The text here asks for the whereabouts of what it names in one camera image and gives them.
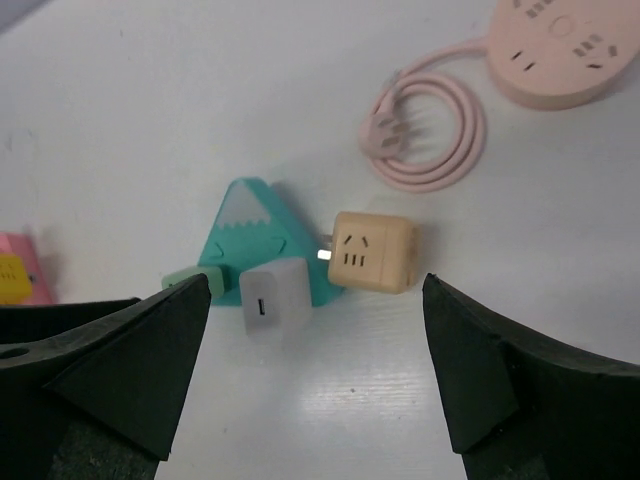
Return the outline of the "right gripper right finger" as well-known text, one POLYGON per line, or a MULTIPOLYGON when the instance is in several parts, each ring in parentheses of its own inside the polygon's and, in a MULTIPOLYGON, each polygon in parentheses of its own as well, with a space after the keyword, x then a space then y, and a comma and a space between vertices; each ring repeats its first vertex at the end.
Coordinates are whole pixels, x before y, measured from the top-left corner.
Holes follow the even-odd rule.
POLYGON ((639 368, 562 343, 430 274, 426 338, 469 479, 636 479, 639 368))

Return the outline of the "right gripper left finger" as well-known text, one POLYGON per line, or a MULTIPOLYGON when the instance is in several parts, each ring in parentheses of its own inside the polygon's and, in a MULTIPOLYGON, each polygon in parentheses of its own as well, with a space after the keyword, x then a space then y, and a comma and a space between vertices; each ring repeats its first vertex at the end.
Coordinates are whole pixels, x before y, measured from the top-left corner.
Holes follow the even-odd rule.
POLYGON ((151 479, 210 306, 197 274, 147 298, 1 310, 1 475, 151 479))

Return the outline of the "yellow cube power socket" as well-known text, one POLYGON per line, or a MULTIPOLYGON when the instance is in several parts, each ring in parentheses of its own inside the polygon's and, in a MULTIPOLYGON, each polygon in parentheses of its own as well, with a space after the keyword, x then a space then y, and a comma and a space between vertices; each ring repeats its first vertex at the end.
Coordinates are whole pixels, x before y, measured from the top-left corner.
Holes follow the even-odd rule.
POLYGON ((2 253, 0 259, 0 301, 2 305, 23 303, 32 294, 32 283, 21 258, 2 253))

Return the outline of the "pink triangular power strip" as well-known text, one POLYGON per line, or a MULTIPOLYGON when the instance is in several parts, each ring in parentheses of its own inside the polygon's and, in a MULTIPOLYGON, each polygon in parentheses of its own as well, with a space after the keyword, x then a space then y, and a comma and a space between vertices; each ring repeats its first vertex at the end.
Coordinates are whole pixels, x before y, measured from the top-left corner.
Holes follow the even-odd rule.
POLYGON ((51 305, 54 295, 43 275, 39 258, 28 235, 1 233, 1 254, 14 254, 21 258, 32 283, 32 294, 23 303, 16 305, 51 305))

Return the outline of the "beige plug adapter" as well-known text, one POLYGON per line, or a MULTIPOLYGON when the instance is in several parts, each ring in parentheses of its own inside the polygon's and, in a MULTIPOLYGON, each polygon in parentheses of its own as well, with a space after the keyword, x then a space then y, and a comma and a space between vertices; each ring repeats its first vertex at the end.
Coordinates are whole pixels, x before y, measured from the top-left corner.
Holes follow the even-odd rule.
POLYGON ((335 285, 401 294, 415 285, 419 240, 420 229, 405 217, 343 211, 317 258, 335 285))

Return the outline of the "white plug adapter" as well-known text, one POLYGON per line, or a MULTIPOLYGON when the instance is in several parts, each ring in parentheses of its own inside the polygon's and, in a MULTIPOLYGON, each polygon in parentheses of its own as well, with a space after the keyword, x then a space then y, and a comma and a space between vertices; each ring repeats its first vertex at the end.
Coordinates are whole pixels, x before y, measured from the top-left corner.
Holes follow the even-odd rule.
POLYGON ((307 261, 289 257, 263 263, 240 274, 239 288, 249 339, 297 349, 313 316, 307 261))

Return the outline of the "teal triangular power strip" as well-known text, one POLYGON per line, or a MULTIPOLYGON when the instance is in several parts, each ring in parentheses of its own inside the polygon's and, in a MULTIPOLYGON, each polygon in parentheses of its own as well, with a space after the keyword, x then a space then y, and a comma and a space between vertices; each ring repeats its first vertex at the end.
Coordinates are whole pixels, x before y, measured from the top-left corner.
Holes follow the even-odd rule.
POLYGON ((232 181, 204 244, 198 265, 217 266, 225 292, 213 306, 241 305, 239 276, 278 258, 307 260, 312 305, 334 301, 343 289, 329 282, 328 264, 317 258, 319 237, 264 180, 245 177, 232 181))

